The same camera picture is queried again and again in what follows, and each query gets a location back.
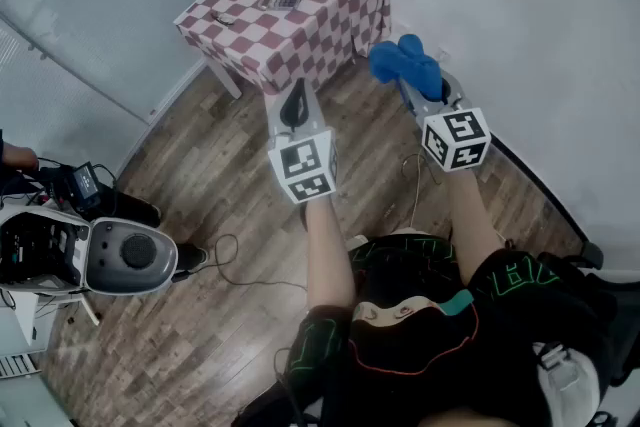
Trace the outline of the blue cloth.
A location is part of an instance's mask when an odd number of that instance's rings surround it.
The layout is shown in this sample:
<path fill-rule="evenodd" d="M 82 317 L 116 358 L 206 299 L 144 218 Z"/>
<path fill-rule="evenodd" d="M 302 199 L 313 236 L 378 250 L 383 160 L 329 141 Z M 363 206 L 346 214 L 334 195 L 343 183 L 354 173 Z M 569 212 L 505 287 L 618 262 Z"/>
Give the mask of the blue cloth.
<path fill-rule="evenodd" d="M 444 98 L 440 65 L 424 52 L 422 41 L 415 34 L 405 34 L 397 43 L 384 41 L 374 45 L 369 53 L 369 67 L 383 84 L 404 80 L 429 101 Z"/>

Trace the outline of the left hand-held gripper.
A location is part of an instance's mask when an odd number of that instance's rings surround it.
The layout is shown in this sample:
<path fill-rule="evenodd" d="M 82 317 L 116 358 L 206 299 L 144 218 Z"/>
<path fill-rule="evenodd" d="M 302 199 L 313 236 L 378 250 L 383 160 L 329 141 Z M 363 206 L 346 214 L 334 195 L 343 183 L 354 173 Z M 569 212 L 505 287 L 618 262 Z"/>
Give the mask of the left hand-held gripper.
<path fill-rule="evenodd" d="M 326 125 L 312 85 L 299 78 L 266 109 L 268 157 L 279 185 L 295 204 L 336 191 L 335 132 Z"/>

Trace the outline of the black screen device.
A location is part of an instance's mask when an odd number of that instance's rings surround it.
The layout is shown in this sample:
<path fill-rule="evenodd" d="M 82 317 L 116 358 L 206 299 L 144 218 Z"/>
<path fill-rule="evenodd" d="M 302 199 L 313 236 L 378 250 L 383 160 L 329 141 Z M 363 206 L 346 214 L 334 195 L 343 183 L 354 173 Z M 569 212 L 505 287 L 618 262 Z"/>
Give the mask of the black screen device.
<path fill-rule="evenodd" d="M 76 206 L 80 210 L 86 211 L 100 205 L 100 182 L 90 162 L 73 170 L 70 187 L 73 192 L 73 197 L 75 198 Z"/>

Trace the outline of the grey white machine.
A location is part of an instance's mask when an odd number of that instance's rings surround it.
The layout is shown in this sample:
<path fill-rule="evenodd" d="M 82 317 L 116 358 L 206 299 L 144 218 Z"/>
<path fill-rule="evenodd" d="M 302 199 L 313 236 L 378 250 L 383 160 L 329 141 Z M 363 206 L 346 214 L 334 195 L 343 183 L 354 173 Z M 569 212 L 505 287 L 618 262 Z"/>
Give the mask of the grey white machine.
<path fill-rule="evenodd" d="M 64 295 L 150 293 L 171 281 L 176 243 L 133 221 L 80 217 L 38 206 L 0 209 L 0 287 Z"/>

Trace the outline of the white grey bag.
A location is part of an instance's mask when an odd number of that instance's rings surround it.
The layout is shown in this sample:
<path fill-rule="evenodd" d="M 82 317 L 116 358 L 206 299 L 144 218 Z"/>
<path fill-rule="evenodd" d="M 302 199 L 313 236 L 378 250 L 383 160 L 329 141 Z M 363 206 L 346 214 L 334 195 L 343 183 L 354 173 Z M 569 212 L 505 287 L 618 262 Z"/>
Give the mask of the white grey bag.
<path fill-rule="evenodd" d="M 537 342 L 533 350 L 552 427 L 587 427 L 601 402 L 599 377 L 591 359 L 558 342 Z"/>

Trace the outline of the person's right forearm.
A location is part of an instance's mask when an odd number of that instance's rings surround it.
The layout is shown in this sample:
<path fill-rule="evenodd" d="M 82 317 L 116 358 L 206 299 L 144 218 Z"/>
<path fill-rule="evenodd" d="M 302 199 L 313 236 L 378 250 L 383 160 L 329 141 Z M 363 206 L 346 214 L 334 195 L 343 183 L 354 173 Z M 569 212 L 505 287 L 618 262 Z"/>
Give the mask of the person's right forearm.
<path fill-rule="evenodd" d="M 468 285 L 485 260 L 503 249 L 483 202 L 475 174 L 450 172 L 445 179 L 452 223 L 452 241 L 461 280 Z"/>

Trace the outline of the red white checkered tablecloth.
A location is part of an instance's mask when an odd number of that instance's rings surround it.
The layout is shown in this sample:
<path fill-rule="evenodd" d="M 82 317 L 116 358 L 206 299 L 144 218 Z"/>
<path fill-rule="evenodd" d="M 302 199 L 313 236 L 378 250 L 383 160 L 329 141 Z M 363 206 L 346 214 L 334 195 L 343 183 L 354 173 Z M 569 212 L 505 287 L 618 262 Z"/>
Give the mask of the red white checkered tablecloth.
<path fill-rule="evenodd" d="M 391 33 L 390 0 L 302 0 L 293 11 L 262 11 L 258 2 L 196 0 L 174 23 L 189 45 L 267 95 L 300 77 L 319 88 Z M 212 12 L 235 23 L 223 26 Z"/>

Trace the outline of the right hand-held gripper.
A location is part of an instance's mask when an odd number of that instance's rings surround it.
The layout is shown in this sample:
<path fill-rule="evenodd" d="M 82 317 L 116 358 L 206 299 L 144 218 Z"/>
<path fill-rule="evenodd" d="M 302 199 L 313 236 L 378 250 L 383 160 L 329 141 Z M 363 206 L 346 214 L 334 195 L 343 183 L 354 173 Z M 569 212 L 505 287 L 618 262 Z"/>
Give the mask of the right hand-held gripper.
<path fill-rule="evenodd" d="M 442 71 L 447 97 L 427 100 L 404 79 L 397 86 L 409 112 L 422 130 L 421 144 L 445 172 L 480 165 L 489 149 L 491 133 L 480 108 L 473 107 L 460 82 Z"/>

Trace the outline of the person's left forearm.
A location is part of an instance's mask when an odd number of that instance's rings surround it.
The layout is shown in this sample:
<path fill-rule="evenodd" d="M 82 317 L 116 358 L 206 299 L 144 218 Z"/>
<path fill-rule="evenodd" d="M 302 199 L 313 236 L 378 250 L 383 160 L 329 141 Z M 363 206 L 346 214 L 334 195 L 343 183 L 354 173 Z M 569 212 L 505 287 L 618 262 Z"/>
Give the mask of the person's left forearm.
<path fill-rule="evenodd" d="M 331 198 L 322 196 L 305 204 L 308 236 L 307 298 L 309 308 L 349 308 L 355 284 L 346 242 Z"/>

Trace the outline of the person's black clothing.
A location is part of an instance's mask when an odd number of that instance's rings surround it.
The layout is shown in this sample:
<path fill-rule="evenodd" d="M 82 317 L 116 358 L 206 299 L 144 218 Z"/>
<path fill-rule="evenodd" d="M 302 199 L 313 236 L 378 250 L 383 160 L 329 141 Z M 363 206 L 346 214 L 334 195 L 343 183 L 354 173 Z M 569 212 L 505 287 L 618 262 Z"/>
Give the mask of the person's black clothing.
<path fill-rule="evenodd" d="M 391 234 L 349 254 L 356 303 L 319 306 L 300 324 L 284 378 L 232 427 L 418 427 L 454 409 L 517 427 L 552 427 L 534 343 L 591 359 L 601 401 L 616 382 L 614 287 L 544 253 L 501 249 L 468 285 L 446 239 Z"/>

